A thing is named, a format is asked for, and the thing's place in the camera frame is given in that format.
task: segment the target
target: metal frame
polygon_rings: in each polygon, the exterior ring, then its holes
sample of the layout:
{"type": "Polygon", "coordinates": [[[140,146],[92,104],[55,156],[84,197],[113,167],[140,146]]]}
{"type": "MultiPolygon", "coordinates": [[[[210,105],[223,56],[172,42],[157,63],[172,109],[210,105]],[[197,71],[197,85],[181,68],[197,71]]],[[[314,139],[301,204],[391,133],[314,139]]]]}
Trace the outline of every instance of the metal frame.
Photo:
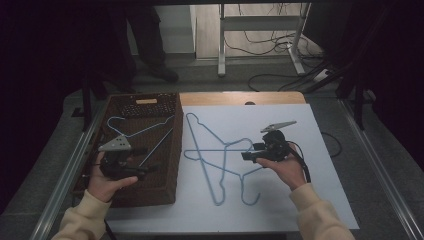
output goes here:
{"type": "Polygon", "coordinates": [[[75,150],[72,152],[67,165],[63,169],[62,175],[57,181],[57,184],[41,214],[38,223],[35,225],[34,231],[30,237],[31,240],[35,239],[46,239],[52,225],[56,219],[56,216],[59,212],[59,209],[69,193],[69,187],[71,186],[74,176],[78,169],[82,166],[85,159],[85,150],[89,146],[91,136],[95,133],[97,125],[100,122],[100,106],[95,107],[94,109],[94,119],[86,129],[85,132],[81,134],[81,137],[78,140],[75,150]]]}
{"type": "Polygon", "coordinates": [[[362,131],[359,126],[356,124],[353,116],[353,111],[349,106],[348,100],[339,100],[340,106],[344,111],[344,115],[347,118],[356,138],[358,139],[359,144],[367,156],[368,161],[373,168],[374,173],[376,174],[378,180],[380,181],[381,187],[387,195],[390,203],[395,210],[395,213],[398,215],[400,222],[402,223],[406,233],[409,236],[409,239],[419,240],[424,239],[423,233],[418,226],[414,215],[409,209],[408,204],[405,199],[402,197],[400,192],[397,190],[393,180],[391,179],[389,173],[384,167],[380,157],[374,149],[373,144],[368,139],[367,133],[362,131]]]}
{"type": "Polygon", "coordinates": [[[218,53],[218,76],[225,76],[225,40],[226,31],[296,31],[293,44],[287,44],[288,52],[298,75],[304,75],[302,63],[298,57],[297,46],[305,25],[310,3],[302,5],[300,16],[231,16],[225,17],[224,5],[220,4],[220,31],[218,53]]]}

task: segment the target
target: hand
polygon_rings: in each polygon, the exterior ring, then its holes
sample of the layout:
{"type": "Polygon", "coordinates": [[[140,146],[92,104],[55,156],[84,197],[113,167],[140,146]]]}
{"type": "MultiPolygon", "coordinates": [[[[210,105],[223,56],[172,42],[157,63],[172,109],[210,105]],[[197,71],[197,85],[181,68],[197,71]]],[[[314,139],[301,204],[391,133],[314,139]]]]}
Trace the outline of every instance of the hand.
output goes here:
{"type": "Polygon", "coordinates": [[[264,158],[258,158],[256,159],[256,162],[263,167],[274,170],[278,177],[280,177],[280,179],[287,184],[292,191],[306,184],[302,166],[300,166],[299,162],[291,153],[281,162],[273,162],[264,158]]]}
{"type": "Polygon", "coordinates": [[[137,177],[128,177],[118,181],[111,181],[103,176],[99,165],[103,156],[104,152],[100,152],[99,155],[97,155],[96,165],[91,171],[88,192],[102,202],[109,202],[117,190],[137,182],[138,179],[137,177]]]}

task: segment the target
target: metal rail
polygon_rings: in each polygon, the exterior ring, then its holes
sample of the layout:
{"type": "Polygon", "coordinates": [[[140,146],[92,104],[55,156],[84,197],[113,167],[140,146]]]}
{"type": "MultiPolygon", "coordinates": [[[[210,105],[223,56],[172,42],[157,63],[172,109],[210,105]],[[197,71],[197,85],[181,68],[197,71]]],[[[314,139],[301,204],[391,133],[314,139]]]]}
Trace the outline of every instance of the metal rail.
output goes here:
{"type": "Polygon", "coordinates": [[[76,171],[80,168],[84,159],[84,152],[89,144],[92,134],[95,132],[96,126],[100,118],[100,106],[95,106],[93,109],[94,119],[88,129],[81,134],[75,150],[72,152],[62,175],[41,214],[38,223],[35,225],[34,231],[30,237],[31,240],[46,239],[52,225],[56,219],[59,209],[68,194],[69,187],[73,181],[76,171]]]}
{"type": "Polygon", "coordinates": [[[354,118],[352,117],[352,109],[347,101],[348,100],[339,100],[340,106],[344,111],[344,115],[347,118],[351,128],[353,129],[356,138],[359,140],[359,143],[361,144],[361,147],[364,153],[366,154],[367,159],[369,160],[371,167],[374,170],[374,173],[376,174],[384,192],[387,195],[387,198],[392,204],[395,213],[397,214],[406,233],[408,234],[409,239],[424,239],[423,233],[420,227],[418,226],[414,215],[409,209],[409,206],[406,203],[405,199],[402,197],[402,195],[399,193],[396,186],[394,185],[393,180],[391,179],[380,157],[375,151],[373,144],[369,140],[367,133],[365,131],[362,131],[358,127],[354,118]]]}

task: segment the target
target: beige sleeve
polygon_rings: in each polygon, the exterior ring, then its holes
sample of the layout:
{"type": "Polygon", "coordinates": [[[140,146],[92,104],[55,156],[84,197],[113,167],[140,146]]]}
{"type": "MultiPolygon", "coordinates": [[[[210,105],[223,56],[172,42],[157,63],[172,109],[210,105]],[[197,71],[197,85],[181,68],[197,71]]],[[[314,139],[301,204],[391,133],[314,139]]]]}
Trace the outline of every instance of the beige sleeve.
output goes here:
{"type": "Polygon", "coordinates": [[[305,184],[290,194],[299,211],[298,225],[305,240],[355,239],[349,229],[340,221],[333,205],[321,200],[312,184],[305,184]]]}
{"type": "Polygon", "coordinates": [[[85,190],[81,203],[66,210],[60,230],[53,239],[100,239],[105,232],[104,218],[110,204],[85,190]]]}

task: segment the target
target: white board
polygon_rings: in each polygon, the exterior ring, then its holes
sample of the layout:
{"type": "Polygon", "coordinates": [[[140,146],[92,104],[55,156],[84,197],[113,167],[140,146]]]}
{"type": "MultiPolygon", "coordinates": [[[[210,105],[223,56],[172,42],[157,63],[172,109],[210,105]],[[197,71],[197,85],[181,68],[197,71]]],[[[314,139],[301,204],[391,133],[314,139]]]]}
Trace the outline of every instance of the white board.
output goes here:
{"type": "MultiPolygon", "coordinates": [[[[247,205],[241,197],[241,180],[237,175],[258,169],[258,164],[244,161],[239,151],[201,151],[209,163],[223,165],[226,172],[184,156],[186,150],[224,150],[224,145],[197,123],[207,126],[223,142],[243,138],[263,142],[260,130],[269,124],[297,121],[282,128],[286,140],[296,142],[303,151],[312,184],[318,195],[333,203],[340,219],[350,229],[358,229],[340,180],[329,157],[320,130],[308,104],[250,105],[250,106],[186,106],[182,138],[176,203],[165,206],[111,209],[108,223],[114,232],[132,234],[205,234],[205,233],[265,233],[298,231],[297,211],[289,199],[290,189],[270,169],[259,169],[244,178],[243,199],[256,204],[247,205]],[[187,114],[193,131],[190,130],[187,114]],[[195,136],[198,148],[193,140],[195,136]],[[210,179],[210,188],[206,176],[210,179]]],[[[227,150],[245,149],[242,141],[227,150]]],[[[198,158],[197,151],[186,153],[198,158]]]]}

